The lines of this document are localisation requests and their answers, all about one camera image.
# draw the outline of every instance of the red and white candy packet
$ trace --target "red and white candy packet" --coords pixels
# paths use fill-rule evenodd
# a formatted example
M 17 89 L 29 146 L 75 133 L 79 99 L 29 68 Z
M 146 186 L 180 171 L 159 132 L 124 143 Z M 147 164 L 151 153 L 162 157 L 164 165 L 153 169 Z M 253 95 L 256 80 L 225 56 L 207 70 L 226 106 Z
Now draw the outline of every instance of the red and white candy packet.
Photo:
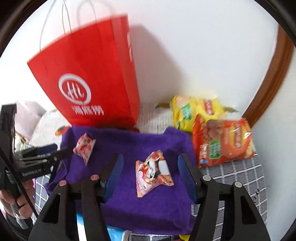
M 161 184 L 174 185 L 161 150 L 152 152 L 145 162 L 136 161 L 136 182 L 138 197 L 143 197 Z
M 73 149 L 73 152 L 83 158 L 85 165 L 87 165 L 91 156 L 96 140 L 92 140 L 86 133 L 81 136 Z

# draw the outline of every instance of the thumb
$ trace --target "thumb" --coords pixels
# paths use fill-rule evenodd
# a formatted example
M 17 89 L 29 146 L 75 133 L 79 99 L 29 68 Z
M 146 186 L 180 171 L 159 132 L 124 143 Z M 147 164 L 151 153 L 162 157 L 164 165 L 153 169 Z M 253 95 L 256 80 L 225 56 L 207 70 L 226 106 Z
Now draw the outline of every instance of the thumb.
M 4 200 L 9 204 L 15 204 L 13 196 L 6 190 L 0 190 L 0 199 Z

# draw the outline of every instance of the green label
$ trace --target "green label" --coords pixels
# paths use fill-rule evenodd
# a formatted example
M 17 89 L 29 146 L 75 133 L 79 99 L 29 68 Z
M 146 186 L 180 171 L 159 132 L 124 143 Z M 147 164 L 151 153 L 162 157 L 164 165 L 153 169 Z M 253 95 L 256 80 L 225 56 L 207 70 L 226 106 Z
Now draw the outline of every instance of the green label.
M 220 140 L 214 140 L 210 142 L 210 159 L 217 159 L 220 155 Z
M 192 119 L 192 109 L 190 107 L 190 104 L 187 104 L 185 106 L 182 107 L 182 114 L 183 114 L 183 119 L 184 120 L 191 120 Z

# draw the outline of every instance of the blue package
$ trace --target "blue package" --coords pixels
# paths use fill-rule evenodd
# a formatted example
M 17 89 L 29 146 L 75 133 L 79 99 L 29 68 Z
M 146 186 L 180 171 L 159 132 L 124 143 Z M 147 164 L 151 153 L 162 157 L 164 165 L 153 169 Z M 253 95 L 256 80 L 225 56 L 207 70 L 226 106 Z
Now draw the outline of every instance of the blue package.
M 80 241 L 86 241 L 83 216 L 81 213 L 77 213 L 77 227 Z M 107 225 L 111 241 L 122 241 L 123 233 L 125 230 Z

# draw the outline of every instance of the human hand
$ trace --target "human hand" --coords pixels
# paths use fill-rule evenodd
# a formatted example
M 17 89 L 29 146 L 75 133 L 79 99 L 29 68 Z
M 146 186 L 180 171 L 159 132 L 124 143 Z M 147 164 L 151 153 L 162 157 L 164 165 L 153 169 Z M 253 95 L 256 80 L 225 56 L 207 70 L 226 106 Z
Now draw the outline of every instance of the human hand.
M 33 180 L 28 180 L 24 183 L 22 183 L 31 202 L 33 203 L 33 205 L 35 204 L 35 199 L 33 198 L 33 195 L 36 193 L 35 189 L 33 187 Z M 6 190 L 0 190 L 0 202 L 3 204 L 5 211 L 12 217 L 14 217 L 13 211 L 11 210 L 10 205 L 15 204 L 15 200 L 12 197 L 12 195 L 10 194 L 10 192 L 6 191 Z M 27 203 L 27 200 L 25 198 L 24 195 L 21 195 L 18 199 L 17 199 L 17 204 L 20 207 L 19 209 L 19 215 L 23 216 L 25 219 L 31 217 L 33 211 L 31 209 L 31 207 L 29 206 L 29 204 Z

